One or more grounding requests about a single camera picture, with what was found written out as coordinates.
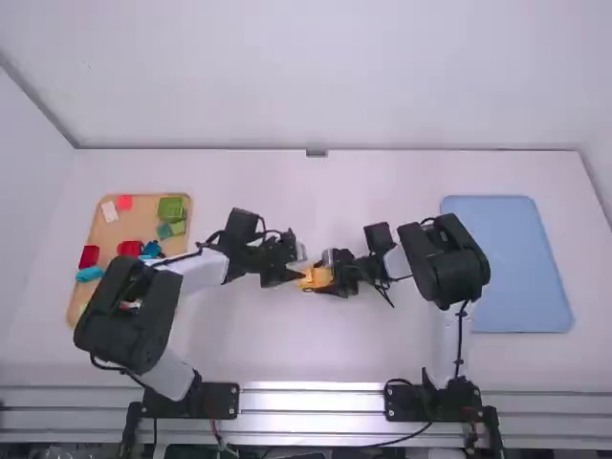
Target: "red block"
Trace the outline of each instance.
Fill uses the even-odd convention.
[[[83,253],[80,255],[80,261],[78,262],[78,268],[84,270],[85,268],[91,268],[96,266],[99,257],[98,246],[85,246],[83,247]]]
[[[132,208],[132,195],[122,194],[119,198],[117,198],[115,206],[117,206],[119,210],[129,210]]]
[[[123,241],[117,246],[117,253],[119,255],[139,256],[143,248],[142,241]]]

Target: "blue block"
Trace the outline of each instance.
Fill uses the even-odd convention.
[[[100,266],[91,266],[76,273],[77,282],[89,282],[90,280],[99,279],[104,274]]]
[[[162,253],[162,246],[160,246],[160,243],[157,241],[147,242],[142,250],[143,255],[149,255],[151,258],[156,258],[160,253]]]

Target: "blue mat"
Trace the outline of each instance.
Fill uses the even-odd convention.
[[[447,196],[491,264],[473,314],[474,332],[564,333],[574,316],[536,203],[526,196]]]

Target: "gray wall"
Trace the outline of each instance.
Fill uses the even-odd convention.
[[[73,152],[0,69],[0,247],[4,260],[0,275],[1,336],[20,304]]]

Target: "translucent green block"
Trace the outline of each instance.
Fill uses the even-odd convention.
[[[157,227],[157,235],[160,236],[160,239],[164,240],[168,237],[172,237],[174,234],[172,234],[169,223],[162,223]]]
[[[186,210],[183,207],[183,198],[180,196],[161,198],[157,206],[157,215],[160,220],[168,223],[185,220]]]
[[[170,229],[172,230],[173,236],[180,236],[181,234],[185,234],[186,225],[185,220],[181,220],[180,222],[170,223]]]

